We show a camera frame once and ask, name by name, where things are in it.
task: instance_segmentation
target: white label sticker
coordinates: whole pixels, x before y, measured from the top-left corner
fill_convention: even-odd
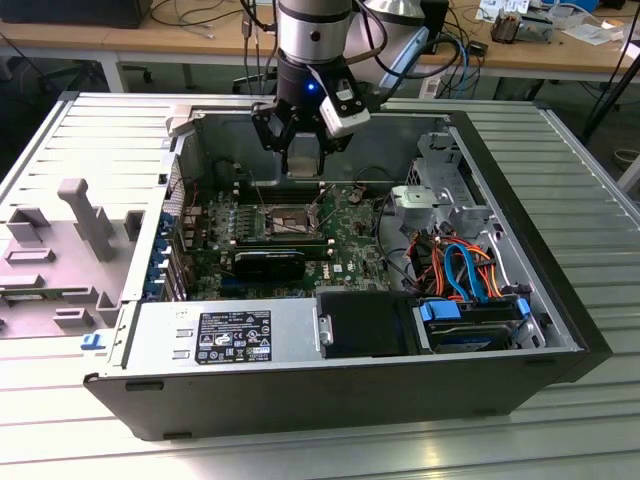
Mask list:
[[[21,300],[42,300],[42,295],[3,295],[2,298],[10,302],[19,302]]]

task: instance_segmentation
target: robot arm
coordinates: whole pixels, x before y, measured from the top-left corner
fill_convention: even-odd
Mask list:
[[[343,151],[379,108],[380,99],[363,95],[357,80],[393,87],[398,75],[388,70],[409,71],[407,62],[426,44],[418,0],[355,3],[361,12],[352,0],[278,1],[276,98],[256,103],[252,120],[262,146],[282,155],[283,173],[296,136],[315,135],[321,175],[325,157]]]

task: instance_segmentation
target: cable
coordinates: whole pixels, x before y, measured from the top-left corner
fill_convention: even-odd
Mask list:
[[[420,75],[420,76],[416,76],[416,75],[411,75],[409,76],[408,73],[409,71],[413,68],[415,62],[418,61],[418,59],[422,56],[422,54],[424,53],[425,50],[429,49],[430,47],[432,47],[433,45],[437,45],[439,43],[450,43],[452,45],[454,45],[455,48],[455,52],[453,57],[451,57],[449,59],[449,61],[442,65],[439,68],[436,68],[435,70],[432,70],[431,72],[424,74],[424,75]],[[398,88],[400,88],[400,85],[402,84],[402,82],[406,79],[425,79],[425,78],[429,78],[429,77],[433,77],[434,75],[439,74],[440,72],[445,71],[446,69],[448,69],[451,65],[453,65],[455,63],[455,61],[458,59],[458,56],[460,55],[459,52],[459,47],[458,47],[458,42],[456,42],[453,38],[449,37],[449,36],[440,36],[438,38],[435,38],[433,40],[428,41],[425,45],[424,48],[422,50],[419,50],[418,52],[416,52],[414,54],[414,56],[411,58],[411,60],[409,61],[409,63],[407,63],[407,66],[404,68],[404,70],[402,71],[402,73],[398,76],[398,78],[396,79],[396,83],[393,85],[393,87],[391,87],[391,89],[387,92],[387,94],[383,97],[383,99],[381,100],[381,103],[385,103],[386,101],[388,101],[391,97],[393,97],[395,95],[395,93],[398,91]]]
[[[627,38],[627,40],[625,41],[624,48],[622,49],[622,53],[620,54],[620,58],[618,59],[618,63],[616,64],[616,68],[613,70],[613,73],[611,74],[611,77],[607,82],[607,86],[602,90],[600,97],[598,98],[596,103],[593,105],[593,108],[591,109],[591,113],[589,113],[589,117],[587,118],[587,122],[585,124],[584,131],[582,134],[585,143],[588,142],[589,137],[591,137],[590,130],[593,130],[592,120],[594,118],[594,115],[596,114],[596,111],[598,110],[598,106],[600,105],[600,102],[602,102],[605,95],[609,91],[609,88],[611,88],[611,85],[613,84],[613,80],[616,78],[616,75],[618,74],[618,70],[620,70],[620,65],[622,65],[622,60],[627,54],[627,49],[629,48],[629,44],[631,43],[631,39],[633,38],[633,32],[636,29],[636,22],[638,21],[638,15],[640,15],[640,3],[638,3],[638,8],[636,9],[636,13],[633,16],[633,22],[631,22],[631,30],[629,31],[629,38]]]
[[[242,5],[242,8],[244,9],[244,11],[247,13],[251,21],[255,23],[258,28],[260,28],[265,32],[274,31],[274,28],[275,28],[274,25],[267,25],[265,23],[262,23],[260,20],[258,20],[257,12],[251,10],[251,6],[247,3],[246,0],[240,0],[240,5]]]
[[[164,20],[160,20],[158,17],[156,17],[155,13],[158,10],[158,8],[160,8],[161,6],[171,2],[173,0],[162,0],[159,4],[157,4],[155,7],[153,7],[151,9],[151,18],[158,22],[161,25],[167,25],[169,27],[189,27],[192,25],[202,25],[203,23],[209,23],[209,22],[215,22],[216,20],[220,20],[221,18],[225,18],[228,17],[230,15],[235,15],[236,13],[240,13],[242,12],[242,10],[233,10],[231,12],[227,12],[227,13],[223,13],[222,15],[218,15],[217,17],[213,17],[213,18],[207,18],[206,20],[201,20],[199,22],[187,22],[187,23],[171,23],[171,22],[165,22]],[[186,15],[188,13],[193,13],[193,11],[189,11],[187,13],[183,13],[182,15]]]
[[[247,56],[249,55],[249,39],[244,39],[244,55],[242,57],[242,63],[244,65],[244,73],[247,80],[247,88],[249,89],[249,95],[253,95],[253,89],[251,88],[251,79],[249,78],[249,65],[247,64]]]
[[[502,293],[500,293],[500,289],[498,288],[498,283],[496,282],[496,267],[495,265],[491,265],[491,280],[493,281],[493,288],[496,290],[496,295],[500,298],[504,297]]]
[[[378,215],[378,221],[376,222],[376,227],[375,227],[376,244],[378,245],[378,250],[380,250],[380,254],[382,255],[382,258],[384,258],[387,261],[387,264],[391,268],[393,268],[395,271],[400,273],[400,275],[402,275],[405,278],[405,280],[409,282],[409,285],[411,285],[416,290],[420,291],[419,285],[408,274],[404,273],[404,270],[402,268],[400,268],[395,263],[393,263],[389,259],[389,256],[387,255],[387,253],[382,248],[382,242],[380,241],[380,224],[382,223],[382,216],[384,215],[384,206],[386,205],[387,201],[389,201],[390,198],[391,198],[391,191],[389,191],[389,193],[384,199],[384,202],[380,206],[380,214]]]
[[[396,183],[396,180],[391,176],[389,171],[386,168],[381,167],[379,165],[369,165],[368,167],[364,167],[358,170],[358,173],[356,173],[353,177],[353,183],[357,184],[358,180],[364,173],[370,172],[372,170],[375,170],[376,172],[380,172],[384,174],[384,176],[387,177],[392,183]]]
[[[376,49],[376,47],[374,46],[374,42],[373,42],[373,35],[371,33],[371,26],[369,25],[369,16],[371,16],[373,18],[373,21],[378,25],[378,28],[380,28],[380,30],[382,32],[382,45],[380,47],[378,47],[378,48],[380,50],[384,50],[384,48],[387,46],[387,43],[389,41],[389,35],[387,33],[387,30],[386,30],[384,24],[373,13],[373,11],[369,7],[367,7],[361,0],[355,0],[355,2],[362,9],[364,29],[365,29],[365,31],[367,33],[367,40],[369,41],[369,47],[372,50]],[[457,47],[457,44],[456,44],[455,40],[453,40],[451,37],[449,37],[448,35],[445,35],[445,36],[440,35],[440,37],[428,41],[424,45],[422,50],[416,52],[416,54],[411,58],[411,60],[409,61],[409,63],[407,64],[407,66],[405,67],[405,69],[401,73],[398,73],[398,72],[396,72],[394,70],[391,70],[389,67],[387,67],[382,62],[382,60],[380,60],[380,57],[378,55],[373,57],[380,68],[382,68],[389,75],[393,75],[394,77],[398,77],[398,80],[396,81],[394,86],[391,88],[393,93],[391,95],[387,95],[385,97],[386,99],[382,103],[386,102],[389,98],[391,98],[393,96],[393,94],[395,94],[395,92],[400,87],[400,84],[402,83],[402,81],[404,81],[406,79],[409,79],[409,80],[424,80],[425,78],[429,78],[429,77],[433,77],[434,75],[437,75],[438,73],[446,70],[451,65],[453,65],[453,63],[457,60],[458,55],[460,54],[460,52],[458,51],[457,48],[456,48],[456,52],[455,52],[455,55],[453,56],[453,58],[447,64],[437,68],[436,70],[434,70],[432,72],[429,72],[429,73],[426,73],[426,74],[410,74],[409,73],[409,71],[411,71],[411,69],[413,68],[414,64],[422,56],[424,51],[427,50],[428,48],[434,46],[434,45],[439,44],[439,43],[451,43],[451,44],[453,44],[454,46]]]
[[[258,15],[257,13],[257,6],[256,6],[256,0],[251,0],[252,5],[253,5],[253,14]],[[260,37],[259,37],[259,33],[258,30],[256,29],[255,31],[255,39],[256,39],[256,67],[258,68],[258,93],[260,93],[260,81],[262,80],[262,73],[260,70]]]
[[[278,28],[278,12],[276,9],[276,0],[272,0],[271,7],[273,9],[273,24],[276,26],[276,30]],[[267,86],[267,82],[269,81],[269,67],[271,66],[271,62],[273,61],[273,57],[275,57],[276,52],[278,51],[278,35],[275,36],[273,41],[273,48],[271,49],[271,53],[269,53],[269,58],[267,58],[267,64],[264,69],[264,80],[260,85],[260,95],[264,95],[264,89]]]
[[[215,10],[220,5],[222,5],[223,2],[224,0],[219,0],[218,3],[216,3],[211,7],[192,8],[191,10],[187,10],[184,13],[180,13],[180,11],[178,10],[178,0],[173,0],[173,9],[176,12],[176,17],[178,18],[178,21],[181,23],[180,28],[182,28],[183,30],[186,30],[187,32],[212,39],[213,34],[211,32],[206,31],[208,28],[211,27],[211,25],[187,25],[189,22],[186,20],[186,16],[196,12],[205,12],[208,10]],[[202,28],[203,31],[190,30],[190,27],[199,27],[199,28]]]
[[[462,45],[461,42],[458,42],[460,45],[460,50],[462,51],[462,59],[464,61],[464,68],[462,69],[462,78],[460,79],[460,83],[458,85],[460,85],[460,88],[456,91],[456,95],[453,98],[458,98],[460,96],[460,93],[463,90],[463,85],[464,82],[467,79],[467,69],[469,68],[469,53],[467,52],[466,48],[464,47],[464,45]]]
[[[2,37],[3,40],[5,42],[7,42],[7,44],[18,53],[18,55],[20,55],[29,65],[31,65],[31,68],[33,68],[36,72],[38,72],[38,75],[40,75],[40,78],[42,78],[44,81],[46,81],[49,84],[49,86],[58,95],[60,95],[62,93],[62,90],[60,90],[55,83],[53,83],[49,78],[47,78],[47,76],[44,73],[42,73],[42,70],[40,70],[38,68],[38,66],[35,63],[33,63],[33,61],[29,57],[27,57],[24,53],[22,53],[22,51],[15,45],[15,43],[13,43],[11,40],[9,40],[4,35],[4,33],[0,32],[0,37]]]

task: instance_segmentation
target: floor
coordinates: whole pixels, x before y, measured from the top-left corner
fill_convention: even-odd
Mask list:
[[[42,72],[50,72],[70,66],[71,62],[37,59],[35,65]],[[149,64],[148,67],[153,75],[151,84],[143,81],[140,72],[126,73],[132,92],[231,93],[233,79],[244,76],[244,70],[241,67],[195,65],[192,68],[197,88],[187,90],[180,65]],[[11,167],[57,98],[55,92],[41,92],[37,82],[38,76],[35,67],[22,61],[15,67],[12,80],[0,81],[0,175],[2,176]],[[70,78],[62,78],[56,79],[54,83],[58,89],[63,90],[69,81]],[[522,90],[525,82],[528,81],[509,79],[505,82],[501,98],[512,97],[514,92]],[[491,99],[496,84],[496,78],[481,78],[474,98]],[[418,81],[408,82],[398,95],[415,97],[419,88]],[[90,81],[85,81],[81,90],[106,91],[106,86],[99,82],[92,84]],[[247,87],[243,85],[242,93],[246,93],[246,90]],[[471,90],[466,92],[466,95],[460,95],[459,98],[469,98],[470,93]],[[577,82],[560,82],[555,85],[545,82],[536,100],[550,106],[574,133],[579,133],[595,101],[593,94],[597,92],[589,91],[587,87]],[[592,154],[616,179],[622,174],[623,166],[614,162],[614,150],[622,148],[640,150],[638,136],[640,109],[636,109],[640,106],[640,85],[631,85],[619,103],[620,111],[608,115],[588,145]],[[633,196],[637,196],[638,193],[638,191],[633,192]]]

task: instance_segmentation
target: electronic equipment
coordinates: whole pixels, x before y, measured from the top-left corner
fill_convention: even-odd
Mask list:
[[[391,102],[301,181],[252,101],[173,108],[143,212],[95,175],[16,208],[2,336],[113,327],[84,384],[147,440],[507,414],[610,355],[458,107]]]
[[[5,23],[60,23],[138,28],[152,0],[0,0]]]

